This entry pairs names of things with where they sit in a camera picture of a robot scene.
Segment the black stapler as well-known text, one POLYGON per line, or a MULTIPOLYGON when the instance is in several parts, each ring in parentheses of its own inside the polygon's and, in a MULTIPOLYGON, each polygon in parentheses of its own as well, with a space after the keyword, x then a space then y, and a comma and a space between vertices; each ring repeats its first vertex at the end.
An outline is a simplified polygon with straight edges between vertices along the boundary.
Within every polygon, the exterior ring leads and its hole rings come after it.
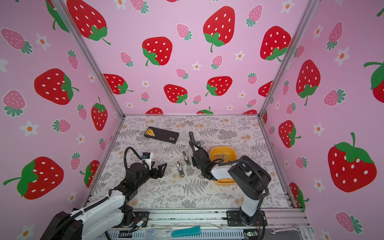
POLYGON ((190 140, 189 140, 190 146, 192 149, 195 149, 195 142, 196 141, 195 141, 193 132, 189 132, 189 137, 190 137, 190 140))

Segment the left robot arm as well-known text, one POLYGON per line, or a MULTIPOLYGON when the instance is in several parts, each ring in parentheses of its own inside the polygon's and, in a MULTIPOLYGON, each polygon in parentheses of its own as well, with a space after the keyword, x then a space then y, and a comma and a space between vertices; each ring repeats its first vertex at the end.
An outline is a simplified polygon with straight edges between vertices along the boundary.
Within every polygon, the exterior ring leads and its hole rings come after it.
POLYGON ((167 164, 154 167, 151 154, 145 153, 140 163, 129 167, 124 161, 126 175, 108 194, 88 206, 71 213, 60 212, 54 216, 43 233, 42 240, 94 240, 116 226, 132 227, 137 230, 144 220, 136 220, 133 207, 128 205, 139 188, 150 179, 165 175, 167 164))

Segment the aluminium rail frame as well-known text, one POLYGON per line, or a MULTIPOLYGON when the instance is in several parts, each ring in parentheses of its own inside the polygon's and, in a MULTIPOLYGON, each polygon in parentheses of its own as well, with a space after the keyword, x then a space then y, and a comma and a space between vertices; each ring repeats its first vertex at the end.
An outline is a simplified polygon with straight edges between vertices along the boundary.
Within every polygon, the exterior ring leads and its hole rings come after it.
MULTIPOLYGON (((141 209, 139 211, 133 209, 134 212, 150 212, 147 227, 154 225, 174 228, 187 225, 229 227, 223 218, 227 211, 236 210, 240 209, 141 209)), ((261 209, 261 211, 264 211, 268 222, 266 227, 261 227, 262 229, 297 227, 301 231, 311 228, 302 209, 261 209)))

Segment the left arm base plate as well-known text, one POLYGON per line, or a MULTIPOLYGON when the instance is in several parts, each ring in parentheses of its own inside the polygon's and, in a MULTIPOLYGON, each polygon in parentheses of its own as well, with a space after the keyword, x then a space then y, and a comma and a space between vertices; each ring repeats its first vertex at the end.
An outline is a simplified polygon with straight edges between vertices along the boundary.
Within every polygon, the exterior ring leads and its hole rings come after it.
POLYGON ((150 212, 132 212, 130 214, 125 214, 123 217, 122 223, 119 227, 122 228, 133 228, 138 223, 140 227, 146 228, 148 224, 150 212))

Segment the teal handled tool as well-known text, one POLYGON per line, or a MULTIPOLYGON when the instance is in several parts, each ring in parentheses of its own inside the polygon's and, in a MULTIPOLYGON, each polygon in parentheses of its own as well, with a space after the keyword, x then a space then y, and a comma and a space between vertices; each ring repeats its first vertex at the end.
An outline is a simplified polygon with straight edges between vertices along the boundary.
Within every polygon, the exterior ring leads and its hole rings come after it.
POLYGON ((180 230, 174 230, 172 231, 172 238, 177 237, 191 237, 191 236, 197 236, 201 234, 201 227, 195 226, 192 228, 187 229, 180 229, 180 230))

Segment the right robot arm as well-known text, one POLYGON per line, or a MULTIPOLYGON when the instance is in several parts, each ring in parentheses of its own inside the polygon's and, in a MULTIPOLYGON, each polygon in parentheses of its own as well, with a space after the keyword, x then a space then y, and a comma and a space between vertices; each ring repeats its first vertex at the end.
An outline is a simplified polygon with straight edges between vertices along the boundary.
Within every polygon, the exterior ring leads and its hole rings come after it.
POLYGON ((250 226, 256 222, 261 213, 261 205, 269 195, 268 185, 272 178, 248 156, 241 156, 235 161, 224 163, 222 160, 211 161, 209 154, 201 147, 191 145, 194 166, 201 170, 205 179, 219 181, 232 179, 245 194, 240 208, 240 219, 243 225, 250 226))

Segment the yellow plastic tray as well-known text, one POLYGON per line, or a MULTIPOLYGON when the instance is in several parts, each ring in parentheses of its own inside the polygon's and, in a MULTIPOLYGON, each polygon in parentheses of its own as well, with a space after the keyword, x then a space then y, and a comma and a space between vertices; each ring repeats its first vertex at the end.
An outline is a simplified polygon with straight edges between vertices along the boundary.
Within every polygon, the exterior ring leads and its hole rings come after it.
MULTIPOLYGON (((211 149, 211 161, 213 162, 216 159, 223 159, 224 163, 233 162, 237 160, 237 155, 234 149, 231 147, 214 147, 211 149)), ((218 179, 215 181, 215 184, 218 186, 232 186, 236 182, 233 179, 224 178, 218 179)))

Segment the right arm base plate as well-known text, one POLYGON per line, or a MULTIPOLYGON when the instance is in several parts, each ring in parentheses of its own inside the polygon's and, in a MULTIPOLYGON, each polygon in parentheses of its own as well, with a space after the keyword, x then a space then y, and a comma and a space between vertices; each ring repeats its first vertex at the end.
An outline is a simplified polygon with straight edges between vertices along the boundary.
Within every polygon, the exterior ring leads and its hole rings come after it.
POLYGON ((268 225, 264 211, 256 211, 253 216, 248 216, 241 210, 227 211, 223 220, 229 227, 266 227, 268 225))

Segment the black tool case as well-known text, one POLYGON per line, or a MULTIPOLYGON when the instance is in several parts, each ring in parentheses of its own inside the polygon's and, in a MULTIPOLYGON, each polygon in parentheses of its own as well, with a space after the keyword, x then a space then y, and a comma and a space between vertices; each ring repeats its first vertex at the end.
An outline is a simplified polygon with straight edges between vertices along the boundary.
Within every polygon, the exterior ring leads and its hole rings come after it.
POLYGON ((175 144, 177 142, 179 135, 180 134, 177 132, 159 129, 155 127, 148 127, 144 134, 145 138, 150 138, 172 144, 175 144))

